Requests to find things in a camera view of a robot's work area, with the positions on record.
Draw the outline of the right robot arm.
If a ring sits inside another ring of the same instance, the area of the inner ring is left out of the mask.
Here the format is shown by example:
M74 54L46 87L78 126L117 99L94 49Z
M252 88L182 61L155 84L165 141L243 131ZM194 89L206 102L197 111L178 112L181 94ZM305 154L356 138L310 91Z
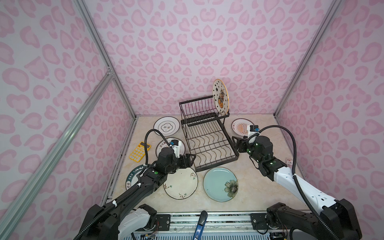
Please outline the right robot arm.
M233 137L235 149L246 153L258 163L264 177L284 187L310 209L308 213L277 203L267 208L266 224L271 229L291 227L318 240L360 240L362 231L354 206L347 200L337 200L293 173L293 168L273 155L268 137Z

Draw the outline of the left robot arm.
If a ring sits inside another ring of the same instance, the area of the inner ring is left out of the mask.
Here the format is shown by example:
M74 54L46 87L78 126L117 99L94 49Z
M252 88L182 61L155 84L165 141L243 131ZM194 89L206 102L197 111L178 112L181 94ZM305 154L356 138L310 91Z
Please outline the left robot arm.
M165 183L169 174L178 169L190 168L195 154L177 156L171 147L163 148L155 161L146 169L135 185L104 206L92 206L83 221L75 240L119 240L139 229L152 229L157 211L141 205L131 212L144 198Z

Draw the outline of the star pattern cartoon plate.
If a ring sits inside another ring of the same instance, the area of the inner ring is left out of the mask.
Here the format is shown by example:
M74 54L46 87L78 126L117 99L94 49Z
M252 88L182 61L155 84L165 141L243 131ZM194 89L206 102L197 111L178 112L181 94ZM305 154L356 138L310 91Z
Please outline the star pattern cartoon plate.
M229 113L230 100L228 90L222 80L216 79L214 81L212 95L219 115L227 115Z

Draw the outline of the light green flower plate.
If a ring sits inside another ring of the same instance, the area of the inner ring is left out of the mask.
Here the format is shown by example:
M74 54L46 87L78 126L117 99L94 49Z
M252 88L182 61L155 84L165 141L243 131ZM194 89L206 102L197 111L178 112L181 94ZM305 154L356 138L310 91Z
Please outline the light green flower plate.
M220 203L232 200L239 190L235 174L223 167L210 169L205 174L203 186L208 197Z

